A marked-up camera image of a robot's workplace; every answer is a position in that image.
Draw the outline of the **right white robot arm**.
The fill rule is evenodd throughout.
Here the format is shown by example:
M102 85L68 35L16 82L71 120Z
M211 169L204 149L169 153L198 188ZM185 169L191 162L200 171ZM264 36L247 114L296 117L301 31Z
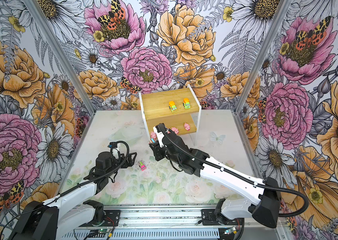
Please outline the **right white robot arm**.
M179 171L215 181L244 197L240 204L220 200L216 208L220 221L251 217L265 227L277 227L281 196L275 179L248 176L201 150L188 148L182 138L164 124L158 124L153 131L157 138L150 143L150 148L156 161L167 159L177 164Z

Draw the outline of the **pink green toy car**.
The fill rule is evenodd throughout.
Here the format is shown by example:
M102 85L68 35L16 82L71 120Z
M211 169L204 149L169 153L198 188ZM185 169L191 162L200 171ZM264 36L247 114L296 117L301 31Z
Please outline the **pink green toy car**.
M139 167L142 171L145 171L147 169L146 165L142 161L139 161Z

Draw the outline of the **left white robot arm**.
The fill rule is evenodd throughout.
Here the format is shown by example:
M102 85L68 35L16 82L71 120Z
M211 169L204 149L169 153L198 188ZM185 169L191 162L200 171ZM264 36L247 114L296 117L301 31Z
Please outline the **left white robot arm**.
M40 203L32 201L20 214L11 240L58 240L77 227L105 222L104 205L91 198L113 181L119 169L135 164L137 153L102 152L84 182Z

